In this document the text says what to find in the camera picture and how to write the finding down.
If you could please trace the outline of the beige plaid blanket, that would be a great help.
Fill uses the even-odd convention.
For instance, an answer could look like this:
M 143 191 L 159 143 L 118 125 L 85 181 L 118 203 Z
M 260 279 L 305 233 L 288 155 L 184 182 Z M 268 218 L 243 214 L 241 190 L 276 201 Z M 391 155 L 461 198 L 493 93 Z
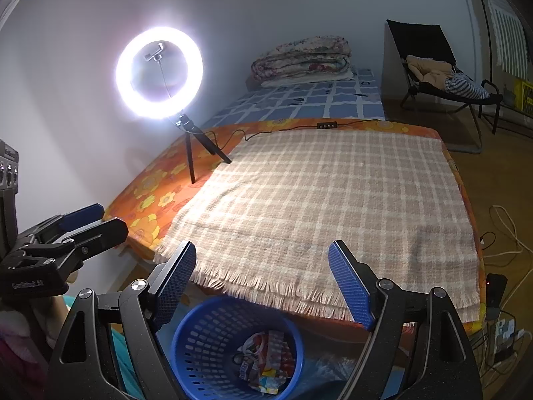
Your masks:
M 463 322 L 481 309 L 480 259 L 441 141 L 365 130 L 259 135 L 232 151 L 155 249 L 193 243 L 193 282 L 249 302 L 350 320 L 328 265 L 340 240 L 403 289 L 447 290 Z

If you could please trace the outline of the red medicine box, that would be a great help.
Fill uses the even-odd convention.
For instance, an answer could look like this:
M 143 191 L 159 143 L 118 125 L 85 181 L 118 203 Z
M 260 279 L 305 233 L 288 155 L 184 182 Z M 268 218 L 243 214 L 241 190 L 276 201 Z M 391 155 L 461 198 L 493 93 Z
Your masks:
M 293 377 L 295 359 L 284 333 L 279 330 L 262 331 L 250 336 L 242 352 L 252 359 L 252 368 L 259 376 Z

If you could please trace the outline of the Snickers candy wrapper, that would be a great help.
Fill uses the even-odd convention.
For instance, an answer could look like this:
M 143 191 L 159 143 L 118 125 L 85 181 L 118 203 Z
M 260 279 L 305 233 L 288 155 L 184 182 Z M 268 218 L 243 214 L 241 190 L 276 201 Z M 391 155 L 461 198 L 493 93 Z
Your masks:
M 254 382 L 259 378 L 259 361 L 255 356 L 237 353 L 232 361 L 239 367 L 240 379 Z

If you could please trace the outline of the blue checkered bed sheet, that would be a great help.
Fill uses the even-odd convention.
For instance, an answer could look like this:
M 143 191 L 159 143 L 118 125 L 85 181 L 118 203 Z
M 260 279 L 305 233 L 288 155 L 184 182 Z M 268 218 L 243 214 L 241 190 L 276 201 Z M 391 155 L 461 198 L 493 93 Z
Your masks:
M 386 117 L 372 71 L 354 68 L 346 80 L 251 91 L 223 107 L 203 127 L 294 118 L 384 120 Z

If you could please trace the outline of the colourful white tube wrapper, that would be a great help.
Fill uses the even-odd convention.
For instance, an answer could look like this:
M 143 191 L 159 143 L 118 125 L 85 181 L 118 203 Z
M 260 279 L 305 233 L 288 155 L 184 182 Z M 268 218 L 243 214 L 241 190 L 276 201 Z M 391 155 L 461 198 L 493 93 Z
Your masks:
M 278 395 L 284 390 L 289 379 L 283 370 L 268 368 L 250 377 L 249 386 L 261 394 Z

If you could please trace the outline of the orange floral bed sheet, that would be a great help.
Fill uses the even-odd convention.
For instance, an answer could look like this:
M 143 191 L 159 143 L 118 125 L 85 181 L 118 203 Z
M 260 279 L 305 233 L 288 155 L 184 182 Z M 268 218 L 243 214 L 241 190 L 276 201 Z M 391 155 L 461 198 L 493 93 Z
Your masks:
M 294 118 L 212 127 L 209 132 L 212 137 L 218 137 L 219 141 L 226 145 L 223 152 L 230 154 L 245 136 L 257 135 L 259 132 L 267 134 L 306 128 L 314 129 L 319 122 L 331 121 L 333 120 L 325 118 Z M 445 170 L 455 180 L 452 187 L 461 194 L 462 205 L 472 228 L 474 249 L 478 258 L 476 286 L 472 294 L 478 302 L 458 311 L 466 332 L 474 334 L 481 329 L 486 306 L 484 265 L 479 233 L 472 204 L 458 168 L 446 147 L 442 146 L 441 150 L 446 160 Z M 184 139 L 176 140 L 140 172 L 107 207 L 105 219 L 117 217 L 127 222 L 126 245 L 131 247 L 142 261 L 153 260 L 155 249 L 171 228 L 175 215 L 197 194 L 222 161 L 205 152 L 199 142 L 194 141 L 193 163 L 197 179 L 194 183 L 190 180 L 186 164 Z

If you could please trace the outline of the black folding chair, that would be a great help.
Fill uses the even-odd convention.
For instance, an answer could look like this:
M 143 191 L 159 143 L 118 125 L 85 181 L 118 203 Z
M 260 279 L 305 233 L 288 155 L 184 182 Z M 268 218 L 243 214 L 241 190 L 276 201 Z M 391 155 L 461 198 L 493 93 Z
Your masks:
M 411 24 L 387 20 L 387 26 L 396 45 L 404 73 L 407 92 L 399 106 L 420 94 L 457 102 L 460 106 L 448 113 L 464 109 L 470 112 L 478 142 L 473 145 L 449 145 L 451 152 L 480 154 L 483 150 L 478 119 L 482 109 L 494 106 L 500 111 L 503 95 L 491 80 L 478 83 L 457 66 L 452 47 L 438 24 Z

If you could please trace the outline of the blue plastic trash basket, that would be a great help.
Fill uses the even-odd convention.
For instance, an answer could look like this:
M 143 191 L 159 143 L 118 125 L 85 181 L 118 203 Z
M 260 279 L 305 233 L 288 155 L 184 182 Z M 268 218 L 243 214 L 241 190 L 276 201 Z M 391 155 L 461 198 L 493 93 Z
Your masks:
M 278 395 L 261 394 L 240 379 L 232 358 L 253 334 L 279 330 L 295 359 L 293 377 Z M 169 358 L 190 399 L 286 399 L 302 373 L 304 348 L 297 327 L 278 310 L 227 295 L 212 297 L 188 312 L 174 332 Z

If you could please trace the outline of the power strip with plugs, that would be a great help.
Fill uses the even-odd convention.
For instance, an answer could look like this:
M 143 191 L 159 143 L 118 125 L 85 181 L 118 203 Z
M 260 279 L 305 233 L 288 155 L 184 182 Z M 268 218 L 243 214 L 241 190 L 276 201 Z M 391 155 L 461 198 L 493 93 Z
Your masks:
M 485 319 L 481 330 L 471 338 L 481 380 L 488 386 L 507 376 L 518 364 L 525 330 L 519 330 L 517 318 L 503 308 L 508 278 L 501 274 L 486 276 Z

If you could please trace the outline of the clothes on chair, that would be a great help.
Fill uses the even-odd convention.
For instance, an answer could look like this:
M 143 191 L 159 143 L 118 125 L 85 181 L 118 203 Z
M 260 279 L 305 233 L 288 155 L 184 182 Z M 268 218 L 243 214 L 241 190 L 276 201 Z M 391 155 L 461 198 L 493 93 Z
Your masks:
M 468 99 L 490 97 L 487 89 L 448 62 L 407 55 L 406 64 L 419 87 L 431 86 L 447 94 Z

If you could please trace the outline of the black inline remote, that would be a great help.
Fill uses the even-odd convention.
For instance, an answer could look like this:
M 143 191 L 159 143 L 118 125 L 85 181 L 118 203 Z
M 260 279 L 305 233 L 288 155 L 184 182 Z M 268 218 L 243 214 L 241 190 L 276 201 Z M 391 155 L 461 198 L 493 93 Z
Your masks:
M 316 124 L 317 129 L 334 129 L 338 127 L 338 123 L 336 121 L 331 122 L 319 122 Z

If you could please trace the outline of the folded floral quilt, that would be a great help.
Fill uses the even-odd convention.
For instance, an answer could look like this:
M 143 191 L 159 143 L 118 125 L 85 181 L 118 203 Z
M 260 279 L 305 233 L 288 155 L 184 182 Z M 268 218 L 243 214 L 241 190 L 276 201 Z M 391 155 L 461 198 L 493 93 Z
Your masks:
M 345 80 L 352 76 L 350 43 L 341 36 L 312 36 L 265 52 L 251 64 L 262 87 Z

